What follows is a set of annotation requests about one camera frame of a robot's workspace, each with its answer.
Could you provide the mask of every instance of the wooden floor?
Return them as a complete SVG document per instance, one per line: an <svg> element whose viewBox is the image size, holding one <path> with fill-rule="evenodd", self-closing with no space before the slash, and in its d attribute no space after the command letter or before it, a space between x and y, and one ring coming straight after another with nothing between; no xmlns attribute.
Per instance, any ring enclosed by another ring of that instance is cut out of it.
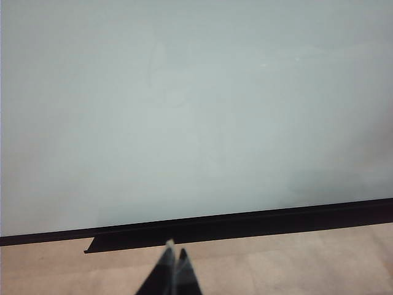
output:
<svg viewBox="0 0 393 295"><path fill-rule="evenodd" d="M162 247L84 254L91 239L1 249L1 294L131 295ZM393 294L393 223L185 245L205 295Z"/></svg>

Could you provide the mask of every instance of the pointed black object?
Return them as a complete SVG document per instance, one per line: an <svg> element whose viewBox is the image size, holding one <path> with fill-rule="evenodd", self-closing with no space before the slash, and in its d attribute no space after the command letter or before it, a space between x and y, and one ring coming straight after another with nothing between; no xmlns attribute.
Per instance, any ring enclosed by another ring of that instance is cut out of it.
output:
<svg viewBox="0 0 393 295"><path fill-rule="evenodd" d="M135 295L171 295L173 292L174 272L173 242L166 242L161 258Z"/></svg>
<svg viewBox="0 0 393 295"><path fill-rule="evenodd" d="M175 271L176 295L202 295L196 277L187 252L182 249Z"/></svg>
<svg viewBox="0 0 393 295"><path fill-rule="evenodd" d="M164 253L135 295L202 295L185 249L175 263L174 243L166 242Z"/></svg>

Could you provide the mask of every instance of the white surface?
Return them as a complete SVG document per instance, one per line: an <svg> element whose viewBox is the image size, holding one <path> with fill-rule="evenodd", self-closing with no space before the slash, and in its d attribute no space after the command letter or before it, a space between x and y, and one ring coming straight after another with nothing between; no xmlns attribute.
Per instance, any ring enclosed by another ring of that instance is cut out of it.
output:
<svg viewBox="0 0 393 295"><path fill-rule="evenodd" d="M2 1L2 234L392 197L392 1Z"/></svg>

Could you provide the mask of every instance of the black frame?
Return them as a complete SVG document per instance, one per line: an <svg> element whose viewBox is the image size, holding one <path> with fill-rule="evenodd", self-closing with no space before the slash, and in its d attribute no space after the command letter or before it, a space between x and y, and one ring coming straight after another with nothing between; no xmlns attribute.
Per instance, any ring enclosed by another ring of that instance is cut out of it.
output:
<svg viewBox="0 0 393 295"><path fill-rule="evenodd" d="M94 237L86 253L393 222L393 198L0 237L0 246Z"/></svg>

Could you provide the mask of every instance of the black object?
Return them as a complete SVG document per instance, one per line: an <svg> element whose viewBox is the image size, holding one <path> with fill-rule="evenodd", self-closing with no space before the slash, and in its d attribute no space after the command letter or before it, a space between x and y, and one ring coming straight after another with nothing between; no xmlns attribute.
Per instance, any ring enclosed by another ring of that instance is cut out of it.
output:
<svg viewBox="0 0 393 295"><path fill-rule="evenodd" d="M166 242L161 258L136 295L202 295L185 249L175 259L173 241Z"/></svg>
<svg viewBox="0 0 393 295"><path fill-rule="evenodd" d="M393 198L0 237L0 246L94 237L86 253L393 222Z"/></svg>

